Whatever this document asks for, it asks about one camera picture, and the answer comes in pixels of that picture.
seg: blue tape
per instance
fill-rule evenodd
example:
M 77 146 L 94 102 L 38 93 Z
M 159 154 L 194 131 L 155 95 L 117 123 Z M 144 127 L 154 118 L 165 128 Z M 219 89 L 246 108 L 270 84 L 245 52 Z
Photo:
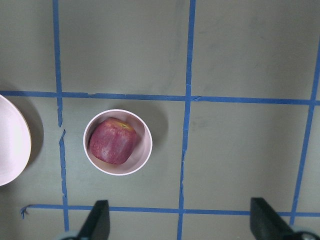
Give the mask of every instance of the blue tape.
M 60 40 L 59 40 L 59 1 L 52 0 L 53 9 L 53 39 L 54 39 L 54 63 L 56 82 L 56 101 L 58 105 L 58 125 L 62 125 L 62 83 L 61 83 L 61 63 L 60 63 Z
M 314 116 L 315 105 L 317 102 L 316 98 L 317 98 L 317 91 L 318 91 L 318 85 L 319 85 L 319 76 L 320 76 L 320 40 L 318 42 L 318 50 L 317 50 L 317 57 L 316 57 L 316 63 L 315 63 L 313 85 L 312 85 L 312 91 L 311 91 L 311 97 L 310 97 L 311 103 L 309 105 L 308 117 L 307 117 L 307 121 L 306 121 L 304 139 L 303 139 L 303 145 L 302 145 L 302 151 L 301 151 L 300 164 L 299 164 L 298 175 L 297 175 L 297 179 L 296 179 L 293 201 L 292 201 L 290 225 L 295 224 L 295 218 L 296 218 L 296 214 L 297 214 L 299 195 L 300 195 L 302 178 L 303 178 L 305 164 L 306 164 L 306 156 L 307 156 L 312 120 L 313 120 L 313 116 Z
M 25 214 L 28 214 L 27 209 L 64 209 L 62 205 L 51 205 L 51 204 L 31 204 L 24 206 L 20 209 L 22 219 L 25 219 Z
M 92 206 L 81 206 L 71 205 L 68 207 L 69 210 L 91 210 Z M 111 212 L 139 212 L 139 213 L 166 213 L 166 214 L 177 214 L 178 209 L 174 208 L 155 208 L 155 207 L 127 207 L 127 206 L 110 206 L 109 211 Z
M 67 193 L 67 183 L 66 183 L 66 151 L 64 136 L 66 130 L 63 130 L 62 136 L 59 141 L 60 148 L 60 165 L 61 165 L 61 187 L 62 187 L 62 203 L 63 203 L 63 218 L 64 218 L 64 230 L 69 231 L 69 214 L 68 214 L 68 193 Z
M 320 218 L 320 212 L 296 212 L 295 216 Z
M 249 216 L 250 211 L 233 211 L 233 210 L 208 210 L 208 209 L 186 209 L 186 214 L 209 214 L 209 215 L 243 215 Z
M 124 99 L 124 100 L 155 100 L 155 101 L 184 101 L 185 96 L 177 95 L 144 95 L 144 94 L 116 94 L 116 93 L 94 93 L 86 92 L 63 92 L 64 98 L 82 99 Z
M 179 188 L 179 217 L 177 224 L 177 240 L 182 239 L 183 218 L 184 218 L 184 175 L 185 175 L 185 156 L 188 149 L 189 122 L 191 112 L 191 91 L 192 91 L 192 60 L 194 51 L 194 29 L 196 16 L 196 0 L 190 0 L 189 22 L 188 22 L 188 40 L 186 55 L 186 73 L 185 73 L 185 105 L 182 136 L 182 154 L 180 169 L 180 188 Z
M 42 98 L 56 98 L 55 92 L 49 91 L 0 91 L 3 96 L 11 97 L 42 97 Z
M 281 99 L 281 98 L 255 98 L 255 97 L 229 97 L 229 96 L 192 96 L 193 102 L 217 102 L 217 103 L 244 103 L 244 104 L 286 104 L 309 105 L 308 99 Z

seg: red apple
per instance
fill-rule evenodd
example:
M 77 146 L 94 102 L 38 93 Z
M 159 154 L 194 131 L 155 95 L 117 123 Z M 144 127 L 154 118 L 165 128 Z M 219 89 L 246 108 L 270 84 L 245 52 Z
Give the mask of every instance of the red apple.
M 123 164 L 137 142 L 137 133 L 128 123 L 116 118 L 101 122 L 90 138 L 90 152 L 109 164 Z

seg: gray floor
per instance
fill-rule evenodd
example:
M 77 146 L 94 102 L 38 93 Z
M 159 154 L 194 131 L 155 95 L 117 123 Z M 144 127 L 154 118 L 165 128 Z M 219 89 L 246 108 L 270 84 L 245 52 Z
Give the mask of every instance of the gray floor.
M 63 96 L 61 127 L 55 2 L 0 3 L 0 94 L 21 110 L 33 140 L 26 169 L 0 187 L 0 239 L 49 240 L 65 231 L 59 207 L 64 130 L 70 206 L 108 199 L 115 207 L 111 240 L 177 239 L 179 214 L 165 209 L 179 209 L 184 97 L 141 99 L 185 96 L 190 2 L 60 0 L 62 91 L 74 96 Z M 303 149 L 294 224 L 320 234 L 320 93 L 312 101 L 313 115 L 311 101 L 303 101 L 312 95 L 319 36 L 318 0 L 196 2 L 191 94 L 199 98 L 190 106 L 184 159 L 183 240 L 253 240 L 249 216 L 240 214 L 249 210 L 251 197 L 264 197 L 289 223 Z M 80 98 L 78 93 L 138 99 Z M 149 161 L 132 175 L 97 170 L 83 150 L 87 123 L 113 108 L 136 113 L 153 137 Z M 313 118 L 305 138 L 308 116 Z M 28 208 L 22 220 L 20 208 L 30 204 L 58 207 Z M 78 230 L 88 213 L 70 209 L 68 228 Z

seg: plate rim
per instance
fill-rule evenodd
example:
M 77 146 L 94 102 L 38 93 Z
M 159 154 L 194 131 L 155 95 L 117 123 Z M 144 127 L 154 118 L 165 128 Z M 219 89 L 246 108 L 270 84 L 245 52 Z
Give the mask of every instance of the plate rim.
M 9 100 L 7 99 L 6 97 L 4 97 L 3 95 L 0 94 L 0 101 L 4 101 L 6 102 L 14 111 L 16 111 L 16 113 L 18 113 L 17 115 L 20 117 L 21 119 L 21 123 L 23 124 L 24 128 L 27 129 L 27 132 L 28 132 L 28 138 L 27 138 L 27 143 L 29 145 L 28 147 L 28 151 L 27 151 L 27 156 L 25 157 L 25 164 L 24 166 L 21 168 L 21 171 L 13 176 L 12 178 L 10 178 L 9 180 L 7 181 L 4 181 L 4 182 L 0 182 L 0 187 L 3 186 L 3 185 L 6 185 L 10 182 L 12 182 L 13 180 L 15 180 L 17 177 L 19 177 L 19 175 L 24 171 L 24 169 L 26 168 L 29 160 L 30 160 L 30 156 L 31 156 L 31 149 L 32 149 L 32 139 L 31 139 L 31 132 L 30 132 L 30 128 L 29 128 L 29 125 L 25 119 L 25 117 L 23 116 L 23 114 L 21 113 L 21 111 Z

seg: bowl rim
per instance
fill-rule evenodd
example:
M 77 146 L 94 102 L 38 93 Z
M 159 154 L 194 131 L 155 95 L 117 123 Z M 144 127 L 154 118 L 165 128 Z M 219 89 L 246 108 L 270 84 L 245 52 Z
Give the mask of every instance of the bowl rim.
M 28 126 L 28 123 L 25 119 L 25 117 L 23 116 L 23 114 L 20 112 L 20 110 L 10 101 L 8 100 L 6 97 L 4 97 L 3 95 L 0 94 L 0 101 L 3 100 L 4 102 L 7 103 L 8 106 L 11 107 L 11 109 L 13 109 L 16 113 L 19 119 L 19 121 L 21 122 L 21 124 L 23 125 L 23 128 L 26 130 L 27 132 L 27 138 L 25 139 L 25 145 L 27 146 L 28 150 L 26 152 L 26 156 L 23 159 L 23 167 L 21 166 L 21 169 L 19 171 L 17 171 L 17 173 L 11 177 L 9 180 L 4 181 L 4 182 L 0 182 L 0 186 L 4 186 L 10 182 L 12 182 L 13 180 L 15 180 L 17 177 L 20 176 L 20 174 L 25 170 L 29 159 L 30 159 L 30 155 L 31 155 L 31 149 L 32 149 L 32 139 L 31 139 L 31 132 L 30 132 L 30 128 Z
M 139 166 L 137 167 L 136 169 L 132 170 L 132 171 L 129 171 L 129 172 L 126 172 L 126 173 L 113 173 L 113 172 L 109 172 L 109 171 L 106 171 L 106 170 L 103 170 L 101 169 L 100 167 L 98 167 L 92 160 L 91 158 L 89 157 L 89 154 L 88 154 L 88 151 L 87 151 L 87 143 L 86 143 L 86 133 L 88 132 L 88 129 L 89 127 L 91 126 L 91 124 L 101 115 L 103 114 L 106 114 L 106 113 L 109 113 L 109 112 L 123 112 L 123 113 L 127 113 L 129 115 L 132 115 L 134 116 L 135 118 L 137 118 L 144 126 L 144 128 L 147 130 L 147 133 L 150 137 L 150 149 L 149 149 L 149 153 L 148 153 L 148 156 L 146 157 L 145 161 Z M 150 158 L 150 155 L 151 155 L 151 152 L 152 152 L 152 148 L 153 148 L 153 139 L 152 139 L 152 135 L 151 135 L 151 132 L 149 130 L 149 127 L 147 126 L 147 124 L 141 119 L 141 117 L 139 117 L 138 115 L 136 115 L 135 113 L 131 112 L 131 111 L 128 111 L 128 110 L 124 110 L 124 109 L 109 109 L 109 110 L 105 110 L 105 111 L 102 111 L 100 113 L 98 113 L 97 115 L 95 115 L 90 121 L 89 123 L 86 125 L 85 127 L 85 130 L 84 130 L 84 133 L 83 133 L 83 139 L 82 139 L 82 143 L 83 143 L 83 149 L 84 149 L 84 152 L 85 152 L 85 155 L 86 157 L 89 159 L 89 161 L 91 162 L 91 164 L 93 166 L 95 166 L 98 170 L 100 170 L 101 172 L 104 172 L 106 174 L 109 174 L 109 175 L 113 175 L 113 176 L 126 176 L 126 175 L 130 175 L 130 174 L 133 174 L 135 172 L 137 172 L 138 170 L 140 170 L 146 163 L 147 161 L 149 160 Z

